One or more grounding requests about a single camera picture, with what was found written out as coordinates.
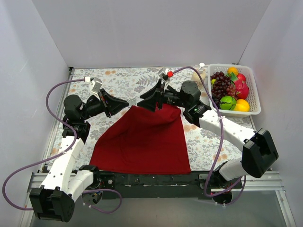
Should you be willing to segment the round brooch badge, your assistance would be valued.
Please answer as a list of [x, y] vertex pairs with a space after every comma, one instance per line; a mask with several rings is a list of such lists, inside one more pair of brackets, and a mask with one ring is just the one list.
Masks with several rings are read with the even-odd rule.
[[130, 98], [127, 100], [129, 106], [136, 106], [136, 100], [134, 98]]

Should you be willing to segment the red t-shirt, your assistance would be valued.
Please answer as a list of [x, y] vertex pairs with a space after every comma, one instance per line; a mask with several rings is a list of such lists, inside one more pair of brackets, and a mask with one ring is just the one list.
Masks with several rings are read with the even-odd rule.
[[189, 174], [181, 110], [132, 106], [97, 140], [90, 165], [125, 174]]

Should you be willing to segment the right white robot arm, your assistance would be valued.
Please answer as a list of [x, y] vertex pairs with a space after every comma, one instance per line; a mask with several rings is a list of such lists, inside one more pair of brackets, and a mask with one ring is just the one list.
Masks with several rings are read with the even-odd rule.
[[229, 119], [218, 117], [217, 112], [200, 101], [201, 92], [193, 81], [185, 81], [180, 91], [171, 86], [164, 87], [162, 81], [140, 96], [137, 104], [149, 111], [161, 109], [164, 104], [184, 108], [185, 119], [199, 128], [211, 131], [223, 138], [241, 152], [242, 157], [227, 161], [210, 173], [218, 187], [227, 187], [233, 179], [250, 175], [260, 178], [278, 159], [279, 155], [269, 131], [255, 131], [240, 126]]

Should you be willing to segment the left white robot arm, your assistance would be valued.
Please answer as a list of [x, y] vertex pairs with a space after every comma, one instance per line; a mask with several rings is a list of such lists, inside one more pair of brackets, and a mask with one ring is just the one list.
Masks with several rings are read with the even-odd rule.
[[83, 192], [89, 190], [95, 204], [102, 198], [98, 167], [83, 165], [76, 176], [70, 178], [77, 156], [89, 135], [90, 124], [87, 120], [101, 113], [110, 118], [128, 107], [129, 103], [100, 89], [93, 91], [86, 102], [77, 95], [69, 95], [63, 105], [62, 155], [55, 159], [39, 188], [31, 190], [29, 198], [36, 218], [68, 222], [74, 213], [75, 202]]

